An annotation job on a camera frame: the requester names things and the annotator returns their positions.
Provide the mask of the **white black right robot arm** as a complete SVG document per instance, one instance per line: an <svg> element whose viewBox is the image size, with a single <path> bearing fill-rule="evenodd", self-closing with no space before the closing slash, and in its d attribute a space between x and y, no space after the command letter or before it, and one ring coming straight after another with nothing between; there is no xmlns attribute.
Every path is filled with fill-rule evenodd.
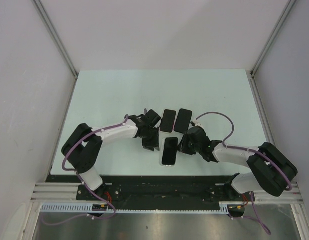
<svg viewBox="0 0 309 240"><path fill-rule="evenodd" d="M206 162L230 163L249 168L249 173L236 173L225 188L231 201L247 192L263 190L279 197L292 189L298 170L272 143L257 147L227 145L221 140L210 140L200 126L189 129L182 137L178 150L187 155L199 154Z"/></svg>

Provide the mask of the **clear magsafe phone case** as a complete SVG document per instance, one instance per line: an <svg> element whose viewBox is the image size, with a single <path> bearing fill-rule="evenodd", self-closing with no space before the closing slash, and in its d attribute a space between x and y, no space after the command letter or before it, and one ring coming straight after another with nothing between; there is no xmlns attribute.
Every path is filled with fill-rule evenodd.
<svg viewBox="0 0 309 240"><path fill-rule="evenodd" d="M159 163L164 167L173 167L177 161L179 138L175 133L159 131Z"/></svg>

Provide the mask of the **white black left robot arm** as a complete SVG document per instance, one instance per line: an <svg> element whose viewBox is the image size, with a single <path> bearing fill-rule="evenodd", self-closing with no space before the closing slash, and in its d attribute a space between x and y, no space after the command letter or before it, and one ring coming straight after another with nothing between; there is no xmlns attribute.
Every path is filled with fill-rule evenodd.
<svg viewBox="0 0 309 240"><path fill-rule="evenodd" d="M103 128L92 128L82 123L61 149L64 155L62 169L75 172L88 187L88 195L99 200L105 194L103 179L95 168L101 148L120 140L140 138L145 150L158 151L161 121L162 118L150 109L140 115L126 115L123 122Z"/></svg>

